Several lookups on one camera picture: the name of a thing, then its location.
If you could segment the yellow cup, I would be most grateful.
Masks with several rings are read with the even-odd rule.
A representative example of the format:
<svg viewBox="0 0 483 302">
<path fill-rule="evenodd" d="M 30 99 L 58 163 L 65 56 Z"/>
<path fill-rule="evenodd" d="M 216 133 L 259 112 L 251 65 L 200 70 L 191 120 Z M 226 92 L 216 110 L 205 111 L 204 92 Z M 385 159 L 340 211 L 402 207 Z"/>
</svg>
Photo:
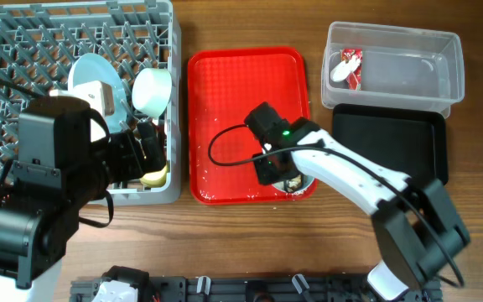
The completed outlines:
<svg viewBox="0 0 483 302">
<path fill-rule="evenodd" d="M 166 183 L 168 173 L 168 167 L 164 166 L 159 171 L 154 171 L 146 173 L 143 177 L 139 179 L 140 183 L 148 188 L 162 187 Z"/>
</svg>

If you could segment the blue bowl with food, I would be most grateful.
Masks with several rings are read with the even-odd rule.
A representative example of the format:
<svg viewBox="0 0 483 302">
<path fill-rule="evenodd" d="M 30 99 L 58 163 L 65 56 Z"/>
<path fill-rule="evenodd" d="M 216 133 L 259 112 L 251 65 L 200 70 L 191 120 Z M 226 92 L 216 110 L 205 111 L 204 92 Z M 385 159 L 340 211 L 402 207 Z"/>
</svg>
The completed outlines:
<svg viewBox="0 0 483 302">
<path fill-rule="evenodd" d="M 299 174 L 290 180 L 282 180 L 273 184 L 276 190 L 287 194 L 299 195 L 304 193 L 314 183 L 314 177 Z"/>
</svg>

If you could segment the green bowl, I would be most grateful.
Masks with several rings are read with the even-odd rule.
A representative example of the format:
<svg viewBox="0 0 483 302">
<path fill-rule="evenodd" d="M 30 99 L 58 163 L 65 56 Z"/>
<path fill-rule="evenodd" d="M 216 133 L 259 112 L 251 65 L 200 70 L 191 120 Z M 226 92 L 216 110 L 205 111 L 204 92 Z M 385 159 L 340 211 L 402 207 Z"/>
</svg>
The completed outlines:
<svg viewBox="0 0 483 302">
<path fill-rule="evenodd" d="M 164 113 L 173 90 L 171 74 L 165 69 L 141 70 L 132 87 L 132 104 L 141 113 L 154 118 Z"/>
</svg>

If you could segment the light blue plate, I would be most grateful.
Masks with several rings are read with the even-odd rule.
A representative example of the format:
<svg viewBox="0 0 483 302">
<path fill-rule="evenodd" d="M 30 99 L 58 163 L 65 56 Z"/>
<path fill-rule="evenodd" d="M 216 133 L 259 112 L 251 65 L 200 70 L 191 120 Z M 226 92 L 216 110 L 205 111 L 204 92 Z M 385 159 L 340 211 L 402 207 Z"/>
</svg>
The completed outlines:
<svg viewBox="0 0 483 302">
<path fill-rule="evenodd" d="M 114 113 L 105 114 L 106 124 L 111 133 L 122 130 L 120 122 L 127 120 L 127 111 L 124 104 L 127 104 L 127 96 L 124 90 L 122 79 L 112 64 L 101 55 L 88 53 L 82 55 L 71 67 L 68 88 L 73 91 L 78 85 L 91 81 L 101 81 L 112 88 Z"/>
</svg>

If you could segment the white napkin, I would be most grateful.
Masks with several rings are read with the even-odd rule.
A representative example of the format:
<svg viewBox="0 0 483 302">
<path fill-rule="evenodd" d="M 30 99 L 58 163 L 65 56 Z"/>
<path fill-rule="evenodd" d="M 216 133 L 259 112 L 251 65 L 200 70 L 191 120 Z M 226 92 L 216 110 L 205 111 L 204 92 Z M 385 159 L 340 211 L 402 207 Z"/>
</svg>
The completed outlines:
<svg viewBox="0 0 483 302">
<path fill-rule="evenodd" d="M 330 72 L 330 79 L 333 82 L 344 81 L 360 65 L 361 65 L 361 59 L 357 55 L 353 55 L 350 59 L 341 61 Z"/>
</svg>

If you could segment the red snack wrapper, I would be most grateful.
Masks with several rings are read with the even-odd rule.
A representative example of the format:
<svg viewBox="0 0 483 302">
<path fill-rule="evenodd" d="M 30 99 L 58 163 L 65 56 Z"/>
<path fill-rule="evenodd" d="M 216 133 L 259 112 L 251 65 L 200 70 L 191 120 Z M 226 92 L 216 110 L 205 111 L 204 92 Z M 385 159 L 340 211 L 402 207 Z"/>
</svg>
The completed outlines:
<svg viewBox="0 0 483 302">
<path fill-rule="evenodd" d="M 345 81 L 347 82 L 350 90 L 359 91 L 361 89 L 361 70 L 362 70 L 362 61 L 363 61 L 362 49 L 346 48 L 340 52 L 341 61 L 348 60 L 353 55 L 357 55 L 361 59 L 361 65 L 353 73 L 351 73 L 345 79 Z"/>
</svg>

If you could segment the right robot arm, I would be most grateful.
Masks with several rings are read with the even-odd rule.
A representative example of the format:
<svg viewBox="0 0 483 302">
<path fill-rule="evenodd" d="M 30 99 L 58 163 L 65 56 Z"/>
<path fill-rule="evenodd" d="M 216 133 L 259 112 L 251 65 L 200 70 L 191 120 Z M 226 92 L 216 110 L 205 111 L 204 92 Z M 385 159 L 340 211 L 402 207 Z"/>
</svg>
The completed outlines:
<svg viewBox="0 0 483 302">
<path fill-rule="evenodd" d="M 280 117 L 245 121 L 270 165 L 291 164 L 326 183 L 370 218 L 381 262 L 367 283 L 380 298 L 395 300 L 435 279 L 469 243 L 470 234 L 438 179 L 413 178 L 354 153 L 315 122 Z"/>
</svg>

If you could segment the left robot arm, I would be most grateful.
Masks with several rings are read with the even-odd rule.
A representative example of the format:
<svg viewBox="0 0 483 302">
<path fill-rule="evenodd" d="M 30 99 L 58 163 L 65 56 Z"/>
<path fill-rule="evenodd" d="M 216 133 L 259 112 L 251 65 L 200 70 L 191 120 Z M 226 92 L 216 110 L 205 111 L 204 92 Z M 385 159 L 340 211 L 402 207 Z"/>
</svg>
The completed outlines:
<svg viewBox="0 0 483 302">
<path fill-rule="evenodd" d="M 166 164 L 151 122 L 91 139 L 101 114 L 72 96 L 32 100 L 18 118 L 18 155 L 0 175 L 0 301 L 50 301 L 81 208 L 110 200 L 110 184 Z"/>
</svg>

